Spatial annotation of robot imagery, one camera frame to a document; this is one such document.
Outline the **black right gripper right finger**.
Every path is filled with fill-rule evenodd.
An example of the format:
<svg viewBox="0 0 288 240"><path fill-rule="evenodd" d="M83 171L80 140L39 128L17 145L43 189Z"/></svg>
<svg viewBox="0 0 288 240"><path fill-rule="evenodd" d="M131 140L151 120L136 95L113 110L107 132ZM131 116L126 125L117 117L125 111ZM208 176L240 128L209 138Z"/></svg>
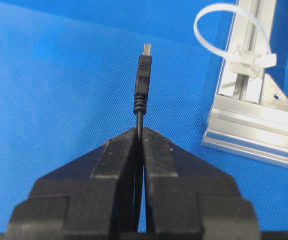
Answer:
<svg viewBox="0 0 288 240"><path fill-rule="evenodd" d="M234 178L160 133L142 133L147 231L156 240L258 240L252 204Z"/></svg>

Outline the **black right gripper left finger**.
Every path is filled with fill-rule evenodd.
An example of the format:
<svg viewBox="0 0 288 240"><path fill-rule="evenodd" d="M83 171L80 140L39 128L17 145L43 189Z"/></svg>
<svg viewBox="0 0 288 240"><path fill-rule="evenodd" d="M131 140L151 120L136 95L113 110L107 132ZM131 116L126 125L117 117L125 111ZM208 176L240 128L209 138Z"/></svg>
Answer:
<svg viewBox="0 0 288 240"><path fill-rule="evenodd" d="M8 223L11 240L110 240L137 230L137 130L37 179Z"/></svg>

